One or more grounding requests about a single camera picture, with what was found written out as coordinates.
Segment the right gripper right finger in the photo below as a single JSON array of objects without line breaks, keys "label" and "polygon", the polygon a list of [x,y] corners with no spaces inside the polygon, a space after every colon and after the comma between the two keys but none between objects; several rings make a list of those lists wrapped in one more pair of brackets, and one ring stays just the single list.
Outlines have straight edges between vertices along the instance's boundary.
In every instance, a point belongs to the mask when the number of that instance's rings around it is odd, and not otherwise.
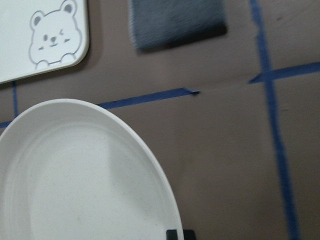
[{"label": "right gripper right finger", "polygon": [[196,233],[192,229],[184,229],[183,237],[184,237],[184,240],[196,240]]}]

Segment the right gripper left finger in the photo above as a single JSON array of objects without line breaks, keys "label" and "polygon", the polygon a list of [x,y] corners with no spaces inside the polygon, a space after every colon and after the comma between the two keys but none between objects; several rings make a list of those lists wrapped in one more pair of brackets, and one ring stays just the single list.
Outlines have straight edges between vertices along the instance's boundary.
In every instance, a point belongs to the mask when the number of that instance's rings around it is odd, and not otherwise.
[{"label": "right gripper left finger", "polygon": [[168,229],[166,231],[166,240],[177,240],[177,230],[176,229]]}]

